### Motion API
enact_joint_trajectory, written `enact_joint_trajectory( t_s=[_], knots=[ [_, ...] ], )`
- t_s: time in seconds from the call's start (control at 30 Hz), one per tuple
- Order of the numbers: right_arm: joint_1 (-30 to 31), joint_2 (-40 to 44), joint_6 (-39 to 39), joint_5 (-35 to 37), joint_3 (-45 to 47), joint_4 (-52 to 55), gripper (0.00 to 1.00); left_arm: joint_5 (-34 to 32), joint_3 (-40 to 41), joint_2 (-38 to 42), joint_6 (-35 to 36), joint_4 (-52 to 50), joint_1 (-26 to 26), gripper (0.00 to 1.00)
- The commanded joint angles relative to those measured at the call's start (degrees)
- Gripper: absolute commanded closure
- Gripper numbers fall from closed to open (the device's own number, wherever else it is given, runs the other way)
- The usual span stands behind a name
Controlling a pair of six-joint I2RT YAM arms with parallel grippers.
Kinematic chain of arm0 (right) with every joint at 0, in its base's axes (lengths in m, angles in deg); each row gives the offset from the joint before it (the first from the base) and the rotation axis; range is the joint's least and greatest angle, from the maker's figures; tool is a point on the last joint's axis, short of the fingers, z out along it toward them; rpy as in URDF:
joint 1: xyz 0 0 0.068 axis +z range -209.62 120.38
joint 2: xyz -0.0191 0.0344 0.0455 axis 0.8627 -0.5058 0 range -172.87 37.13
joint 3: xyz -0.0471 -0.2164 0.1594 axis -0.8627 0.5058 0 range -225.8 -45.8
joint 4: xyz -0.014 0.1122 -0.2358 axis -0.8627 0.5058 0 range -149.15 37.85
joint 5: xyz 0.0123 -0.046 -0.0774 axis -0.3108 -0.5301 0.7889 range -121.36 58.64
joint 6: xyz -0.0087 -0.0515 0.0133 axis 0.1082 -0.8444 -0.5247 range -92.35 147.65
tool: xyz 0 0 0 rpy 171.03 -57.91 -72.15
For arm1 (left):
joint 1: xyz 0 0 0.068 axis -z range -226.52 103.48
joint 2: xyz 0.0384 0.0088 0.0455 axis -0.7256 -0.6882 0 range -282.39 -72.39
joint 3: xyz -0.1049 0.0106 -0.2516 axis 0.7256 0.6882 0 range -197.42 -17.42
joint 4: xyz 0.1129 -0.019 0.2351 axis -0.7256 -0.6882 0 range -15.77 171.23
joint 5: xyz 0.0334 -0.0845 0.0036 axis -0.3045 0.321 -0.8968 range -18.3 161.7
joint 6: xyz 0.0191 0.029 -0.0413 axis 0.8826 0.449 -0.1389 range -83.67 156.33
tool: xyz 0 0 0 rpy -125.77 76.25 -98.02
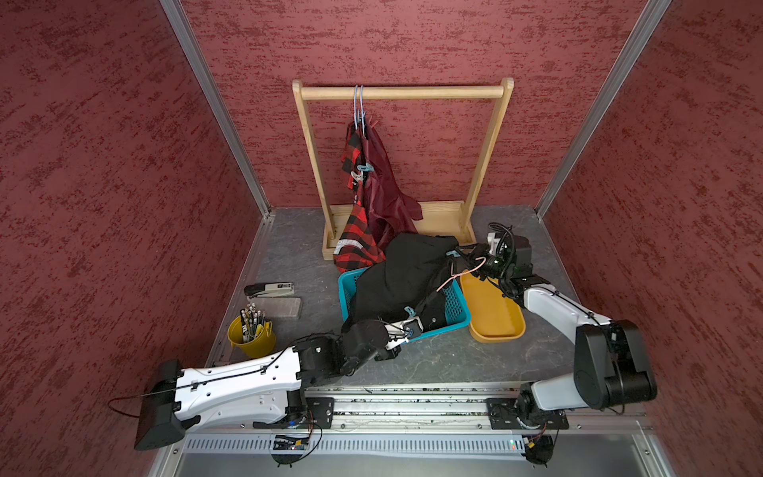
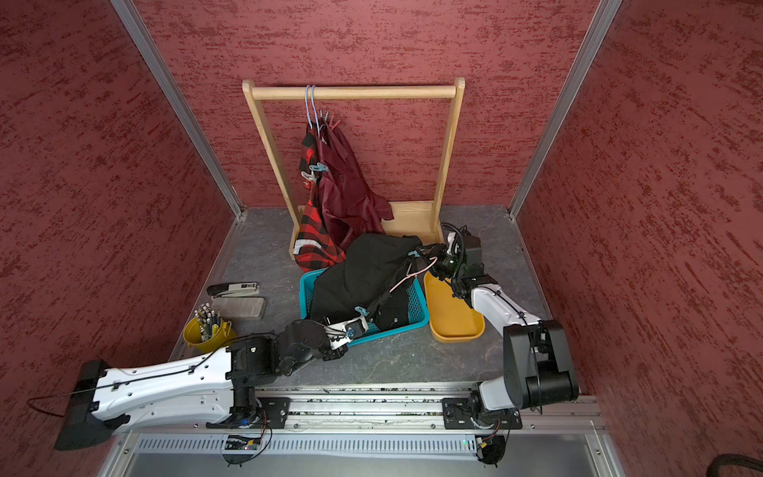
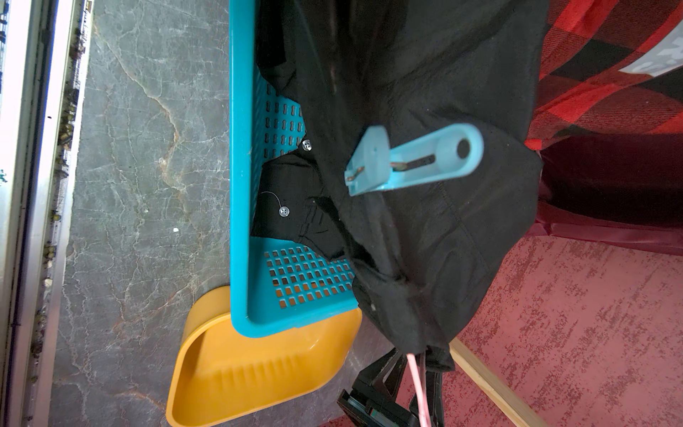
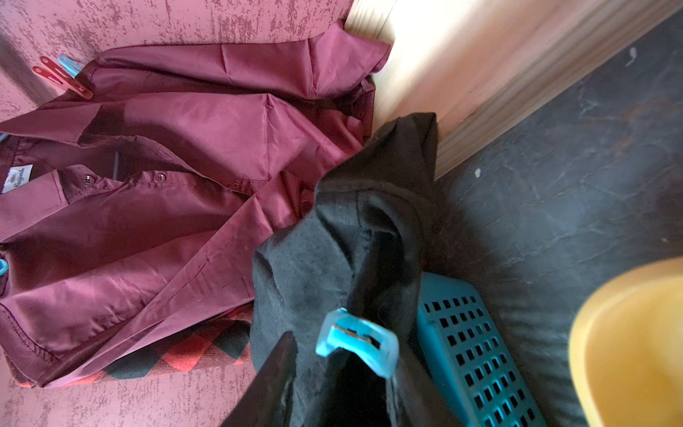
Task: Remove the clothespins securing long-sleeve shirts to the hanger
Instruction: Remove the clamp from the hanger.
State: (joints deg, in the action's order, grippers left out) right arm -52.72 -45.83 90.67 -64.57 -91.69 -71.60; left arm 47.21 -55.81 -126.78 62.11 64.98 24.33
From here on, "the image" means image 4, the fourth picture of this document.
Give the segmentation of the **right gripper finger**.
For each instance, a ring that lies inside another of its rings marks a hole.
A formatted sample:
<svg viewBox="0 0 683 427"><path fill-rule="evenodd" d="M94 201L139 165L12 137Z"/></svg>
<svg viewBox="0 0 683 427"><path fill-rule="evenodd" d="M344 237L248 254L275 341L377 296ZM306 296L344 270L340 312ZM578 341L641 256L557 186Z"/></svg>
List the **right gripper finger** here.
<svg viewBox="0 0 683 427"><path fill-rule="evenodd" d="M297 344L291 331L282 334L245 395L220 427L289 426Z"/></svg>

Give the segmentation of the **black long-sleeve shirt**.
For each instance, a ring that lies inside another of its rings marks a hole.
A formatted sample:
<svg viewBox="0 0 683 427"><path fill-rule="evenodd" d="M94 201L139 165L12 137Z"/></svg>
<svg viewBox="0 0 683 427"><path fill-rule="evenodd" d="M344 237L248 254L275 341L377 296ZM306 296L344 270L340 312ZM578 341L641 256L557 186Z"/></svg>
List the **black long-sleeve shirt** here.
<svg viewBox="0 0 683 427"><path fill-rule="evenodd" d="M282 334L293 333L289 426L458 425L411 340L432 231L436 149L433 113L384 125L320 180L303 220L256 250L254 366L258 373ZM352 352L316 354L324 318L339 308L397 336L391 379Z"/></svg>

